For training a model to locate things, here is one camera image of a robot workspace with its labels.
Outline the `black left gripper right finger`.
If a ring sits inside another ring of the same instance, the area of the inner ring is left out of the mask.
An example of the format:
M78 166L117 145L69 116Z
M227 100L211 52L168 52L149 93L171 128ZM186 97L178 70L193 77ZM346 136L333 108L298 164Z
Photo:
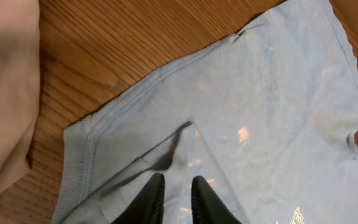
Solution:
M191 185L193 224L241 224L202 176Z

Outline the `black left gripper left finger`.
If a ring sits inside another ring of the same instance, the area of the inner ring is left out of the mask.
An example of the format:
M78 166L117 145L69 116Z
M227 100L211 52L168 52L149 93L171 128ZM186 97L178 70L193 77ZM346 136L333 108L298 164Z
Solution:
M155 173L111 224L162 224L165 177Z

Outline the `light blue t-shirt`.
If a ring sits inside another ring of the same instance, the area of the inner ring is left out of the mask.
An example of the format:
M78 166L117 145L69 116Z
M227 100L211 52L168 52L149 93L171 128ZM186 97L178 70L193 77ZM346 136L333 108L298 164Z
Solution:
M358 223L358 69L329 1L285 1L64 132L54 223L110 223L166 162L164 223L203 176L242 223Z

